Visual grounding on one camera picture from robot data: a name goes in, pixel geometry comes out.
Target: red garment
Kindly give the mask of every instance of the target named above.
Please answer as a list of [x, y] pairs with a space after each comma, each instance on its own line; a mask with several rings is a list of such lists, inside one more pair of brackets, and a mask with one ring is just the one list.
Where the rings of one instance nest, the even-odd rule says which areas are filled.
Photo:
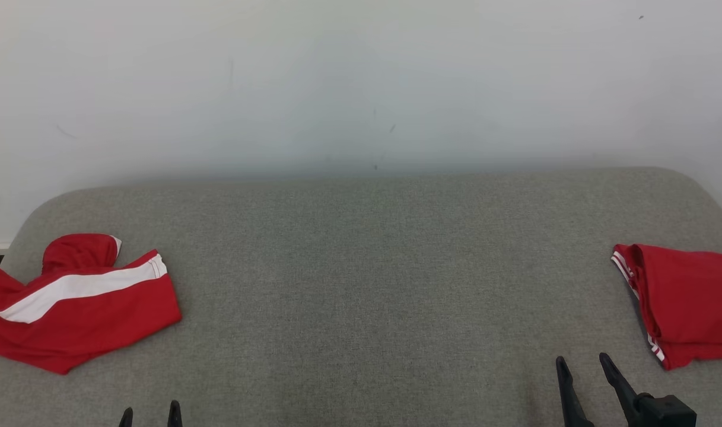
[[722, 359], [722, 254], [616, 245], [611, 259], [640, 300], [651, 351], [666, 370]]
[[65, 375], [180, 321], [158, 252], [114, 268], [120, 247], [111, 235], [65, 235], [28, 286], [0, 270], [0, 356]]

